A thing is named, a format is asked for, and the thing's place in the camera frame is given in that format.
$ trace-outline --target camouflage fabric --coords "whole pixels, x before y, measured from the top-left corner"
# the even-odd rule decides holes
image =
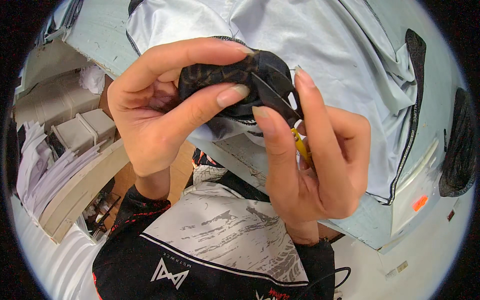
[[[239,103],[225,108],[219,116],[236,120],[252,120],[252,106],[262,106],[257,90],[252,84],[251,73],[269,83],[265,64],[270,64],[283,72],[291,80],[288,66],[281,58],[269,51],[254,50],[252,55],[227,66],[195,64],[181,70],[179,79],[180,101],[190,97],[196,91],[212,84],[238,83],[250,88],[250,94]]]

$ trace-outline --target paper stack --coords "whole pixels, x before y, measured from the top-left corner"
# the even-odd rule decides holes
[[[58,191],[83,167],[99,156],[102,143],[77,157],[70,150],[60,156],[47,170],[51,150],[44,141],[43,126],[24,123],[26,140],[22,147],[23,158],[19,167],[17,193],[27,213],[37,222],[45,207]]]

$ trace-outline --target white paper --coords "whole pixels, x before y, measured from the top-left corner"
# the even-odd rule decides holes
[[[105,87],[105,72],[96,65],[82,68],[79,83],[82,88],[89,89],[93,94],[101,94]]]
[[[44,141],[46,135],[43,126],[37,123],[24,123],[25,143],[22,147],[17,193],[24,208],[37,224],[47,205],[61,188],[88,163],[97,158],[100,146],[90,148],[77,157],[70,150],[59,157],[47,170],[52,150]]]

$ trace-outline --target right hand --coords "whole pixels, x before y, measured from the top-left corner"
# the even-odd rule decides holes
[[[326,106],[311,77],[302,69],[295,73],[306,130],[301,133],[308,137],[316,172],[298,170],[294,139],[280,114],[267,107],[253,113],[264,132],[272,206],[287,228],[302,232],[314,231],[316,220],[354,213],[367,189],[371,137],[365,117]]]

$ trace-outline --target fingernail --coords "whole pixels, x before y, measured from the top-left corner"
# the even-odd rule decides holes
[[[252,112],[258,126],[264,133],[264,137],[273,136],[275,134],[275,126],[266,107],[252,106]]]
[[[250,89],[246,85],[236,84],[218,94],[216,101],[221,108],[226,108],[248,96]]]
[[[253,54],[253,50],[248,48],[248,47],[245,47],[244,45],[240,44],[240,43],[237,43],[237,42],[234,42],[234,41],[222,41],[224,42],[225,44],[231,46],[231,47],[234,47],[238,50],[240,50],[241,52],[243,53],[246,53],[246,54]]]
[[[315,82],[313,82],[313,79],[310,77],[310,75],[308,75],[308,73],[299,66],[295,67],[295,76],[298,76],[300,81],[305,84],[306,87],[316,87]]]

